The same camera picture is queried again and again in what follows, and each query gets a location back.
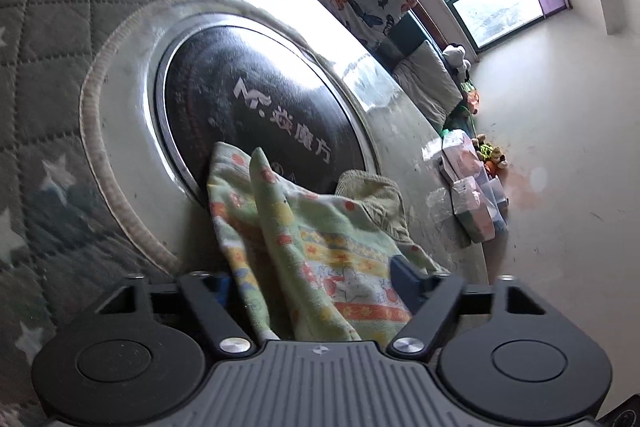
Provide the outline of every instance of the metal screw head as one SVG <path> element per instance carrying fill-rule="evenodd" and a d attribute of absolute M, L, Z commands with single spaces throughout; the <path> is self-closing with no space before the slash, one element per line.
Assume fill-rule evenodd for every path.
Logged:
<path fill-rule="evenodd" d="M 229 337 L 220 341 L 220 349 L 226 353 L 244 353 L 251 348 L 251 342 L 241 337 Z"/>
<path fill-rule="evenodd" d="M 394 349 L 401 353 L 418 353 L 424 349 L 424 342 L 413 337 L 403 337 L 394 342 Z"/>

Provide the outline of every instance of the wall stain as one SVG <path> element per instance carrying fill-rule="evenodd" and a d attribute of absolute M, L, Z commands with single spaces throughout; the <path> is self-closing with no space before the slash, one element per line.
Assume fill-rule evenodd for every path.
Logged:
<path fill-rule="evenodd" d="M 543 198 L 531 188 L 530 174 L 530 171 L 526 174 L 517 172 L 513 166 L 498 173 L 504 193 L 509 198 L 509 206 L 520 210 L 532 210 L 542 204 Z"/>

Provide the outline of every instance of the pillow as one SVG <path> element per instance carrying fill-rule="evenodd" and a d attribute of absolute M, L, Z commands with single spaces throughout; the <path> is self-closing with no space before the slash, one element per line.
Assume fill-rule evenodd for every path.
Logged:
<path fill-rule="evenodd" d="M 449 113 L 462 101 L 443 61 L 427 41 L 401 60 L 392 76 L 438 132 Z"/>

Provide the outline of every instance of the gray ribbed panel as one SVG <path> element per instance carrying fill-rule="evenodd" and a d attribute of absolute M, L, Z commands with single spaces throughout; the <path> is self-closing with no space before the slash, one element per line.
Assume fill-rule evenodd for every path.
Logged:
<path fill-rule="evenodd" d="M 493 425 L 450 402 L 420 363 L 392 360 L 370 342 L 326 344 L 321 355 L 318 346 L 276 341 L 252 359 L 222 362 L 191 403 L 146 427 Z"/>

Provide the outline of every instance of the green floral towel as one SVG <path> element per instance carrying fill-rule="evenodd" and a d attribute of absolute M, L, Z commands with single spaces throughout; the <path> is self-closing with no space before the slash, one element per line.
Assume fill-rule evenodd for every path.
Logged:
<path fill-rule="evenodd" d="M 220 247 L 261 342 L 385 347 L 410 318 L 391 288 L 390 258 L 403 253 L 430 273 L 442 270 L 417 245 L 398 246 L 359 201 L 275 174 L 261 149 L 249 158 L 216 144 L 207 187 Z"/>

